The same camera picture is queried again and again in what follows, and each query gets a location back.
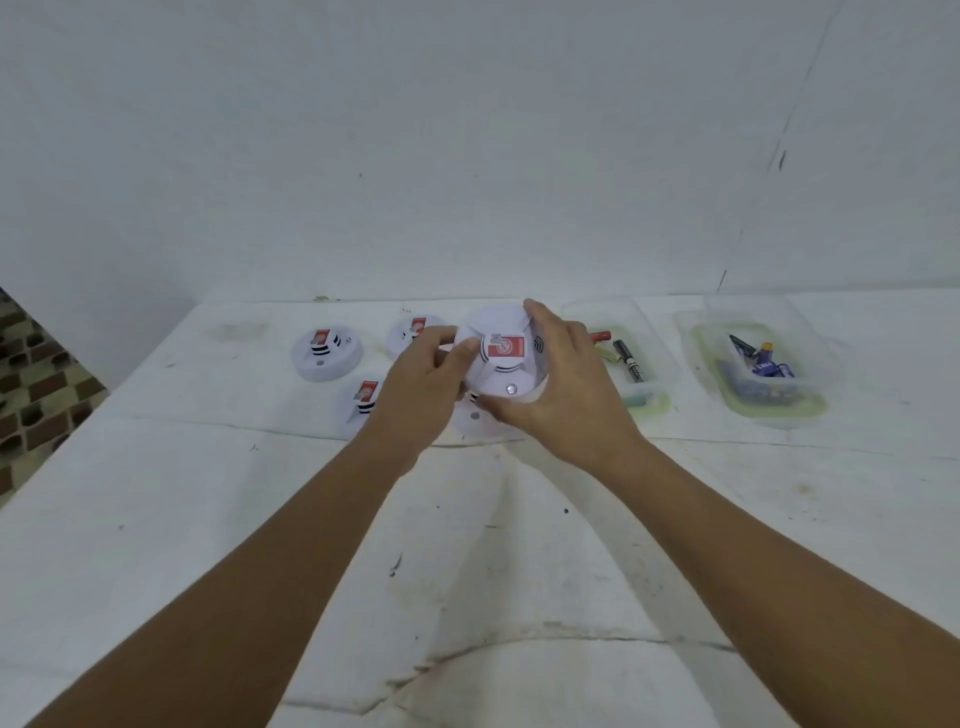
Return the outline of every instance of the hand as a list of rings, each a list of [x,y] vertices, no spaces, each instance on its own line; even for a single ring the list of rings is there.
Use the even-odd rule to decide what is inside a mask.
[[[543,393],[533,402],[483,396],[477,403],[500,422],[540,440],[561,460],[600,477],[648,444],[593,350],[587,327],[564,321],[530,299],[523,307],[540,325],[546,344],[549,374]]]
[[[357,439],[374,451],[403,462],[407,471],[444,431],[453,405],[463,395],[461,383],[480,351],[480,340],[466,339],[451,352],[456,327],[427,327],[390,368],[370,420]]]

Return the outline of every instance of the clear plastic container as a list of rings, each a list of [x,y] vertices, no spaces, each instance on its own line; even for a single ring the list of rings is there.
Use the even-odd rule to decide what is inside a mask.
[[[727,405],[748,417],[815,417],[826,411],[828,393],[843,381],[840,359],[783,296],[704,296],[701,349]],[[761,350],[785,376],[755,374],[731,336]]]
[[[606,361],[620,398],[628,407],[667,409],[667,392],[680,369],[670,350],[657,336],[643,311],[627,297],[575,301],[561,309],[567,320],[582,321],[590,332],[609,331],[610,341],[596,344],[614,352],[613,342],[622,341],[639,367],[643,381],[636,382],[623,361]]]

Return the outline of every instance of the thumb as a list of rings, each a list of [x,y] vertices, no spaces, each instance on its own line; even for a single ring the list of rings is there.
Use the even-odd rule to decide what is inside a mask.
[[[530,415],[530,403],[518,402],[507,397],[480,395],[477,406],[490,412],[499,422],[526,429]]]
[[[446,355],[444,363],[440,365],[441,373],[459,385],[479,352],[480,339],[475,336],[464,339]]]

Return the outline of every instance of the table surface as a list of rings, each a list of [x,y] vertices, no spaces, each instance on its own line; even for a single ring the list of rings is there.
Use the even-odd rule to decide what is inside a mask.
[[[817,424],[732,413],[684,356],[678,311],[636,298],[681,367],[641,430],[780,532],[960,634],[960,291],[789,297],[847,368]],[[336,383],[289,348],[480,301],[198,306],[0,511],[0,726],[29,720],[268,518],[343,443]],[[561,301],[548,302],[559,306]],[[390,572],[402,554],[395,576]],[[449,428],[391,492],[274,728],[777,726],[790,719],[676,568],[595,480],[536,443]]]

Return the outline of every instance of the red sticker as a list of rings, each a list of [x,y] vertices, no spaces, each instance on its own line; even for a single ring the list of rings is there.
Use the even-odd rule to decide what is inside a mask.
[[[373,392],[376,391],[376,385],[379,383],[378,381],[364,381],[364,383],[360,385],[360,389],[357,390],[357,393],[353,395],[353,398],[360,401],[370,401],[373,397]]]
[[[510,356],[513,358],[523,356],[523,337],[522,336],[504,336],[495,333],[490,337],[490,343],[487,346],[487,356]]]

